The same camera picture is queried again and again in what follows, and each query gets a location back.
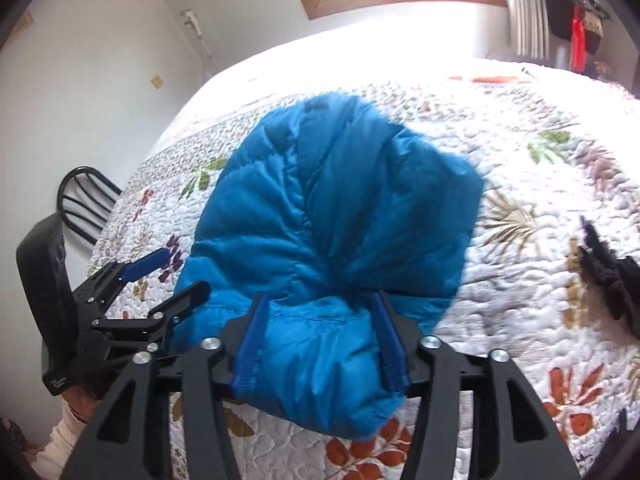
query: red cloth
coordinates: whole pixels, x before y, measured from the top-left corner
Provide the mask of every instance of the red cloth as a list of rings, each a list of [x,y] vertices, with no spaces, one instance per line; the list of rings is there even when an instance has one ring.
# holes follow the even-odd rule
[[[587,67],[587,41],[582,23],[582,9],[574,6],[571,34],[571,69],[574,72],[584,72]]]

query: blue puffer jacket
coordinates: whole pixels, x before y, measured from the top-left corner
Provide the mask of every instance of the blue puffer jacket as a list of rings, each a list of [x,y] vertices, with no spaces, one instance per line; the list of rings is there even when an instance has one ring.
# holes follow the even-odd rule
[[[402,402],[383,387],[368,299],[426,333],[460,283],[482,180],[460,157],[354,96],[268,114],[222,172],[176,291],[211,284],[176,327],[179,351],[270,299],[255,377],[238,396],[300,426],[375,433]]]

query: metal screw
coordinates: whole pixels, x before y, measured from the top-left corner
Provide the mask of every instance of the metal screw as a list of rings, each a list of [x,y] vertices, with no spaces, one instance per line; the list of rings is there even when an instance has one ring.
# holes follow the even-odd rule
[[[205,350],[217,350],[222,346],[222,341],[220,341],[220,339],[218,339],[217,337],[207,337],[206,339],[202,340],[200,346],[202,346]]]
[[[501,348],[493,350],[490,356],[491,359],[499,363],[505,363],[510,359],[509,353]]]
[[[149,352],[138,352],[133,356],[133,362],[137,365],[145,365],[151,361],[152,357]]]
[[[426,335],[420,338],[420,345],[425,348],[434,350],[442,346],[442,341],[434,335]]]

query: quilted bedspread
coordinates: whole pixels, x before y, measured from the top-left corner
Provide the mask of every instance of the quilted bedspread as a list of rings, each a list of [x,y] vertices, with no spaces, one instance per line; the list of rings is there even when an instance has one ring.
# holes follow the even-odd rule
[[[494,62],[494,75],[513,65]],[[528,84],[397,80],[276,93],[223,116],[185,108],[140,166],[98,241],[89,272],[166,246],[171,264],[118,297],[108,315],[144,317],[171,296],[196,224],[226,160],[270,110],[322,90],[357,94],[464,156],[485,180],[463,282],[435,333],[459,351],[508,350],[545,402],[584,474],[618,413],[640,416],[640,341],[616,322],[580,273],[580,216],[620,255],[640,258],[640,102],[615,86],[535,66]],[[206,100],[200,99],[206,115]],[[461,397],[456,473],[468,469],[472,406]],[[368,442],[313,433],[245,404],[226,422],[245,479],[399,478],[418,400]],[[174,476],[185,479],[182,404],[172,397]]]

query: mattress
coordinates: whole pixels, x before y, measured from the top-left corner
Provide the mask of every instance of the mattress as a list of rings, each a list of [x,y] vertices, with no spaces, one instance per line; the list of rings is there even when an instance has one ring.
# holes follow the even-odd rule
[[[215,76],[191,99],[124,189],[88,273],[163,246],[171,264],[129,284],[108,316],[145,317],[171,296],[225,161],[261,117],[325,91],[357,94],[464,156],[485,179],[462,286],[434,332],[468,354],[509,351],[584,474],[618,413],[628,411],[630,427],[640,417],[640,341],[610,316],[577,258],[580,216],[616,253],[640,257],[640,102],[568,72],[420,60],[383,35],[370,39],[338,30],[276,47]],[[497,75],[510,82],[478,79]],[[356,443],[246,404],[225,404],[225,417],[243,479],[397,479],[418,403],[408,400],[375,438]],[[461,396],[455,479],[468,471],[471,404]],[[175,394],[172,457],[183,480],[181,420]]]

